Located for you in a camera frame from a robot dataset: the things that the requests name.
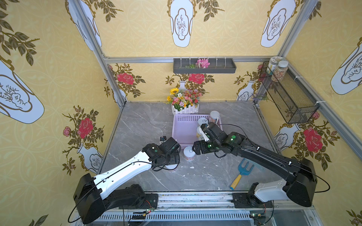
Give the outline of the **yellow label tin can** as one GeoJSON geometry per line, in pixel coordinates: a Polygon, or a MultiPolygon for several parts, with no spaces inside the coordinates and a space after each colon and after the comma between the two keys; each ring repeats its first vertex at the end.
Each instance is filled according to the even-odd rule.
{"type": "Polygon", "coordinates": [[[198,136],[202,136],[202,135],[203,135],[203,131],[202,131],[202,129],[201,129],[200,126],[197,127],[197,134],[198,134],[198,136]]]}

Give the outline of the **tall yellow can plastic lid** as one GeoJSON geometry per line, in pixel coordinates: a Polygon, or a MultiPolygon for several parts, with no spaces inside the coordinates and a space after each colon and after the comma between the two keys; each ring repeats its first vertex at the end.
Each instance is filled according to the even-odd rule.
{"type": "Polygon", "coordinates": [[[209,115],[209,122],[217,124],[220,119],[220,113],[218,111],[211,111],[209,115]]]}

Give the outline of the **purple plastic basket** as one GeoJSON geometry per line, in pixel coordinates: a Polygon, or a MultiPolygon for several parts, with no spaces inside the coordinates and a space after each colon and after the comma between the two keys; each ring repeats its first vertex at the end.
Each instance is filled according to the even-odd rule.
{"type": "Polygon", "coordinates": [[[197,128],[199,127],[198,120],[200,118],[210,119],[210,115],[198,114],[177,114],[173,118],[172,137],[179,143],[181,149],[188,146],[193,146],[195,141],[198,141],[197,128]]]}

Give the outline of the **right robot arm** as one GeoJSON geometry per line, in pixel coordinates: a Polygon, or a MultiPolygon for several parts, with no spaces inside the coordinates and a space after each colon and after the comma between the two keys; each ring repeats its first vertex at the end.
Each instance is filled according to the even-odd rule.
{"type": "Polygon", "coordinates": [[[226,134],[215,123],[203,124],[201,129],[204,139],[194,142],[192,147],[197,155],[222,151],[251,160],[281,177],[274,182],[253,183],[247,194],[251,206],[273,200],[291,200],[303,207],[312,206],[317,176],[311,161],[277,154],[237,132],[226,134]]]}

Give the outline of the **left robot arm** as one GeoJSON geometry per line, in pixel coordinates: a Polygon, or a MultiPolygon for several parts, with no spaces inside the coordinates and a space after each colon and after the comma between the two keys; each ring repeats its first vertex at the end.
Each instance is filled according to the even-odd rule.
{"type": "Polygon", "coordinates": [[[180,163],[181,145],[172,137],[160,145],[147,144],[125,163],[92,177],[82,176],[73,195],[75,210],[83,224],[98,219],[104,212],[116,207],[140,207],[145,202],[145,193],[140,185],[120,186],[149,169],[165,170],[166,166],[180,163]]]}

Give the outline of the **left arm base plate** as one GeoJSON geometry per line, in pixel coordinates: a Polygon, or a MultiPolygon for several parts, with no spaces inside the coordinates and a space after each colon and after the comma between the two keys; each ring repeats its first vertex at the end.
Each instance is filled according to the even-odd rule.
{"type": "Polygon", "coordinates": [[[156,193],[150,193],[145,194],[144,197],[136,197],[126,200],[125,203],[123,203],[121,206],[119,206],[119,209],[129,209],[129,210],[135,210],[135,209],[150,209],[154,208],[156,209],[158,205],[158,194],[156,193]]]}

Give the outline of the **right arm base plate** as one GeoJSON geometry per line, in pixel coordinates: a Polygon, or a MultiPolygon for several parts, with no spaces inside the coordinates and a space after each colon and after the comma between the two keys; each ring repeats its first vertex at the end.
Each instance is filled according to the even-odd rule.
{"type": "Polygon", "coordinates": [[[240,208],[273,208],[273,201],[262,202],[248,193],[233,193],[231,202],[237,209],[240,208]]]}

